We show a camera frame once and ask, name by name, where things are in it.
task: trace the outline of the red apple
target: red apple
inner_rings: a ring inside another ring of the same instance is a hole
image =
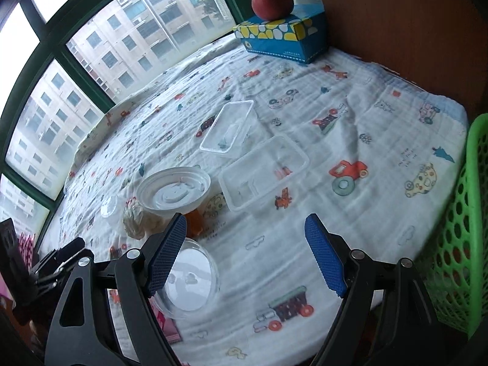
[[[263,20],[284,19],[293,10],[293,0],[252,0],[252,9]]]

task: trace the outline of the green plastic basket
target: green plastic basket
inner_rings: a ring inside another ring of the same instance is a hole
[[[488,114],[472,124],[466,162],[434,234],[416,261],[439,320],[475,332],[488,313]]]

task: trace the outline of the plastic cup lid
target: plastic cup lid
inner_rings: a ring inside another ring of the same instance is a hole
[[[146,210],[170,217],[198,208],[210,188],[210,177],[196,167],[165,169],[139,185],[137,199]]]

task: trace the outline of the blue gripper pad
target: blue gripper pad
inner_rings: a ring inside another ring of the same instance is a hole
[[[169,228],[155,256],[147,264],[148,279],[145,289],[151,297],[164,287],[185,237],[186,218],[180,215]]]
[[[339,297],[343,298],[347,292],[344,265],[312,215],[305,219],[305,238],[319,265],[325,283],[330,290],[335,291]]]

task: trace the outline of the blue tissue box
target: blue tissue box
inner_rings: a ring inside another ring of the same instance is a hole
[[[267,22],[258,16],[234,27],[249,52],[310,63],[327,50],[327,20],[322,4],[295,5],[285,19]]]

